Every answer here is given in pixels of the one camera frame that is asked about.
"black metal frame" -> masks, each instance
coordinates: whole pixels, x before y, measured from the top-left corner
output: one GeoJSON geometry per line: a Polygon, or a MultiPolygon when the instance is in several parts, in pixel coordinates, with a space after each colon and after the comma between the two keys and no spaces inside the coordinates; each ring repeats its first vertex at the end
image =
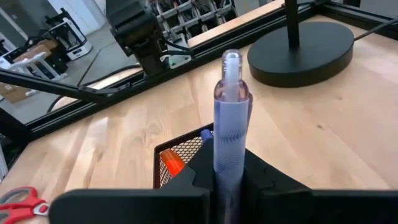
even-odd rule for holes
{"type": "MultiPolygon", "coordinates": [[[[297,16],[300,22],[321,14],[369,30],[392,19],[326,0],[299,2],[299,6],[301,7],[297,16]]],[[[5,70],[0,70],[0,82],[80,99],[27,123],[27,129],[31,130],[29,141],[32,141],[217,59],[227,49],[247,46],[261,36],[285,26],[286,22],[285,10],[280,7],[194,46],[192,48],[194,58],[185,65],[150,78],[146,78],[143,71],[137,72],[102,90],[27,78],[19,73],[5,70]]],[[[387,26],[376,33],[398,40],[397,25],[387,26]]]]}

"orange marker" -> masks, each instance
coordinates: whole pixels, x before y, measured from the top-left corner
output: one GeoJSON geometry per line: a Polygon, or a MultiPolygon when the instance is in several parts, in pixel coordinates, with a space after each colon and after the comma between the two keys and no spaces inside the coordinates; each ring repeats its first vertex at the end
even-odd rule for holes
{"type": "Polygon", "coordinates": [[[166,165],[167,170],[169,170],[172,177],[175,177],[185,166],[184,161],[173,152],[171,149],[166,149],[160,153],[160,158],[166,165]]]}

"lamp base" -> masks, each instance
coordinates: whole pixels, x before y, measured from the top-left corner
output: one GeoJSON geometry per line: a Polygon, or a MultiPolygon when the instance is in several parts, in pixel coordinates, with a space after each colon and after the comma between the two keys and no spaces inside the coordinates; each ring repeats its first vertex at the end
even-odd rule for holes
{"type": "Polygon", "coordinates": [[[300,24],[300,46],[290,49],[287,28],[257,40],[249,49],[252,76],[266,85],[300,87],[340,73],[353,57],[354,35],[332,22],[300,24]]]}

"scissors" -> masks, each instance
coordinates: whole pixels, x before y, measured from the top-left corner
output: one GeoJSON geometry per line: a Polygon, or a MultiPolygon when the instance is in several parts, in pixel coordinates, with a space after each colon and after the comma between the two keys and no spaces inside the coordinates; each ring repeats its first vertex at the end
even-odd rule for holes
{"type": "Polygon", "coordinates": [[[35,215],[47,216],[49,204],[37,198],[37,191],[33,187],[19,187],[11,190],[0,198],[0,221],[3,224],[33,218],[35,215]],[[25,199],[12,201],[13,197],[26,196],[25,199]]]}

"floor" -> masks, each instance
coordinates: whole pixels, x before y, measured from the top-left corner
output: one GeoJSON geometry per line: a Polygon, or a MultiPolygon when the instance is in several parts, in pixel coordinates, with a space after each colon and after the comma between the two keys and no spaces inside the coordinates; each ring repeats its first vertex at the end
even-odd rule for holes
{"type": "MultiPolygon", "coordinates": [[[[362,0],[361,7],[367,11],[397,16],[396,0],[362,0]]],[[[136,63],[134,56],[127,57],[109,31],[109,25],[90,34],[88,40],[93,50],[86,56],[68,64],[68,77],[61,82],[77,85],[101,78],[119,68],[136,63]]],[[[18,103],[0,101],[0,108],[12,114],[19,121],[28,123],[44,115],[59,96],[40,92],[18,103]]]]}

